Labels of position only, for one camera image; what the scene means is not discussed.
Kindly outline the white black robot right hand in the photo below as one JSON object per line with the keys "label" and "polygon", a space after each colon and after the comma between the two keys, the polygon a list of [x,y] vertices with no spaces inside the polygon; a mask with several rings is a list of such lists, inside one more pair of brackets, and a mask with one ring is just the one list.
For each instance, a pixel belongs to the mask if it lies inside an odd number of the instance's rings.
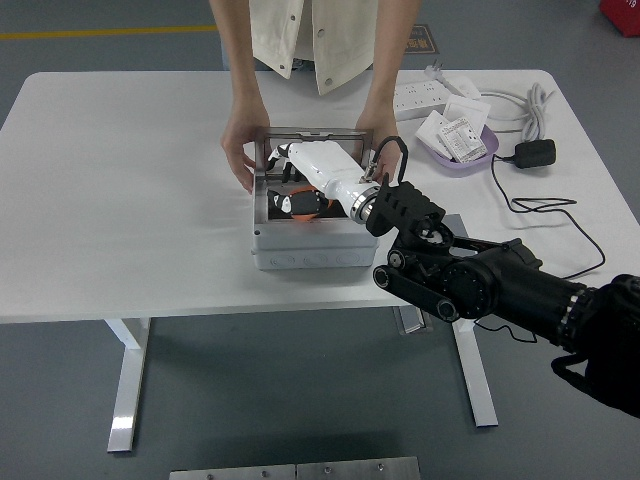
{"label": "white black robot right hand", "polygon": [[338,201],[348,217],[359,224],[367,221],[380,185],[338,143],[331,140],[289,143],[277,146],[268,157],[268,167],[285,160],[328,200]]}

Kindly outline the person's left hand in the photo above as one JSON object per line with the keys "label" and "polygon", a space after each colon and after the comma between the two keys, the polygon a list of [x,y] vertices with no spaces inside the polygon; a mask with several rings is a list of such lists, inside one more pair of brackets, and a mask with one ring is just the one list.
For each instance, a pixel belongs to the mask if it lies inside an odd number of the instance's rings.
{"label": "person's left hand", "polygon": [[356,122],[356,128],[373,132],[372,146],[374,152],[379,153],[374,180],[381,183],[385,175],[392,180],[402,156],[401,150],[395,141],[389,141],[385,145],[382,145],[382,142],[388,137],[398,135],[393,110],[366,109]]}

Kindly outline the person's right hand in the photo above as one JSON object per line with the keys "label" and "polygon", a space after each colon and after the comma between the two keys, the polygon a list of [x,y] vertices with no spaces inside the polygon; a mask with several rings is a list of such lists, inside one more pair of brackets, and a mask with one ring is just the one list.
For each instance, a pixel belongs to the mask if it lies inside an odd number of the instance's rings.
{"label": "person's right hand", "polygon": [[269,125],[268,115],[241,115],[235,112],[230,116],[221,137],[221,146],[230,170],[249,194],[253,192],[256,163],[245,153],[244,147],[255,141],[259,128]]}

